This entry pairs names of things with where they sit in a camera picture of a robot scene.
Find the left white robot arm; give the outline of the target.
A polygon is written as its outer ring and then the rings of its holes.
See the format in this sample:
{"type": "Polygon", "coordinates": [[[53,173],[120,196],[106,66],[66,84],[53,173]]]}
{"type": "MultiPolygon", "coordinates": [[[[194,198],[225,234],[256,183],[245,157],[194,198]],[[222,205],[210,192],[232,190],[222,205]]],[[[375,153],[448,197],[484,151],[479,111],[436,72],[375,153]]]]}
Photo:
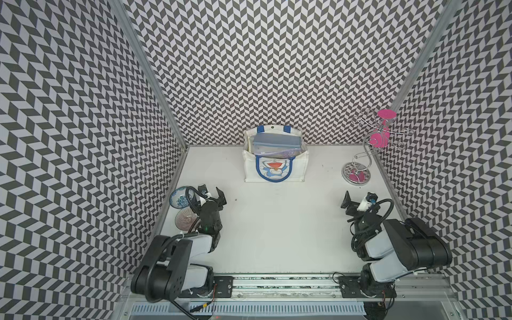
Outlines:
{"type": "Polygon", "coordinates": [[[187,233],[153,238],[132,276],[132,293],[144,296],[150,303],[174,301],[182,295],[213,295],[213,268],[194,263],[192,259],[212,253],[221,239],[220,212],[227,200],[221,189],[216,192],[217,197],[213,197],[206,185],[185,189],[189,209],[197,215],[196,219],[187,233]]]}

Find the small grey blue pouch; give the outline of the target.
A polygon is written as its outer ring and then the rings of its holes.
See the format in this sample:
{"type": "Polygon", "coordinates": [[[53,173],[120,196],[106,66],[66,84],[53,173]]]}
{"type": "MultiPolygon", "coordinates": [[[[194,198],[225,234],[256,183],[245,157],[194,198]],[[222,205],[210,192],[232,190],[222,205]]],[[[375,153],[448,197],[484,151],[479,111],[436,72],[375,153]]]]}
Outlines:
{"type": "Polygon", "coordinates": [[[257,133],[251,140],[251,152],[267,154],[301,148],[301,137],[278,133],[257,133]]]}

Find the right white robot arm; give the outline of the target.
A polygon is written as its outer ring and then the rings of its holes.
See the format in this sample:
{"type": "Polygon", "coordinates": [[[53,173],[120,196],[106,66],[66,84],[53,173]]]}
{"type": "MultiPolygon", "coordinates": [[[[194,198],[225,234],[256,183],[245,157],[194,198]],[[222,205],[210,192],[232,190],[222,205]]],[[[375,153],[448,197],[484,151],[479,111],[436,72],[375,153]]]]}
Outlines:
{"type": "Polygon", "coordinates": [[[392,199],[368,193],[356,202],[346,193],[341,208],[349,216],[351,250],[365,263],[358,276],[333,277],[344,298],[393,299],[397,280],[453,261],[449,245],[424,221],[389,217],[392,199]]]}

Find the white canvas bag blue handles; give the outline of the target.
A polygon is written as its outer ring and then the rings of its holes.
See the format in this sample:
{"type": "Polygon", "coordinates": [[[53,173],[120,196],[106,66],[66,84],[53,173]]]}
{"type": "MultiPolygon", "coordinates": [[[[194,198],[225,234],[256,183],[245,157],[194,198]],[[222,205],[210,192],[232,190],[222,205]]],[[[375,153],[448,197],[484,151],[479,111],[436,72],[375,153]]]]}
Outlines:
{"type": "Polygon", "coordinates": [[[309,151],[303,133],[289,125],[259,125],[243,135],[243,160],[246,183],[304,182],[309,151]],[[257,133],[278,133],[301,137],[301,148],[277,153],[254,154],[251,140],[257,133]]]}

